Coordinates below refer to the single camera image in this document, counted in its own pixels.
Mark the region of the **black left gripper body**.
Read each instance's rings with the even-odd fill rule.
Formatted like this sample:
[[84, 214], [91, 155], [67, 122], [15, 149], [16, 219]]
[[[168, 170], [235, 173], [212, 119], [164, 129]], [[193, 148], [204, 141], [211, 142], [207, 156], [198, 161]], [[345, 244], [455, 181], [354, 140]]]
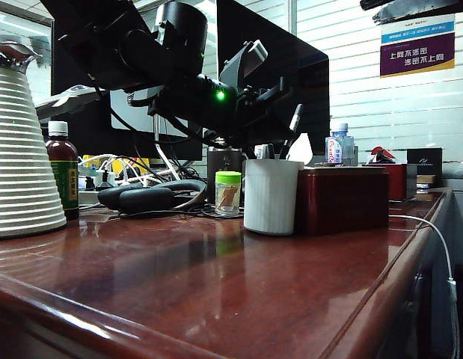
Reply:
[[200, 74], [167, 85], [167, 120], [179, 131], [199, 139], [182, 120], [216, 131], [232, 147], [261, 143], [260, 130], [247, 123], [254, 114], [235, 88]]

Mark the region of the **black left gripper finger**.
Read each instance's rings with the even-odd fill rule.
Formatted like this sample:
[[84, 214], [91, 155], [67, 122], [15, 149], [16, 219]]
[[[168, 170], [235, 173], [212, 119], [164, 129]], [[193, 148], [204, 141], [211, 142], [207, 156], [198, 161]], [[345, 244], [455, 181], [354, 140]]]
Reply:
[[261, 108], [269, 107], [274, 101], [279, 100], [282, 97], [285, 97], [291, 91], [289, 82], [285, 77], [280, 77], [278, 83], [269, 88], [259, 88], [257, 90], [257, 97], [253, 102], [253, 109], [258, 110]]
[[266, 115], [253, 125], [253, 145], [274, 144], [291, 138], [289, 125], [282, 123], [277, 115]]

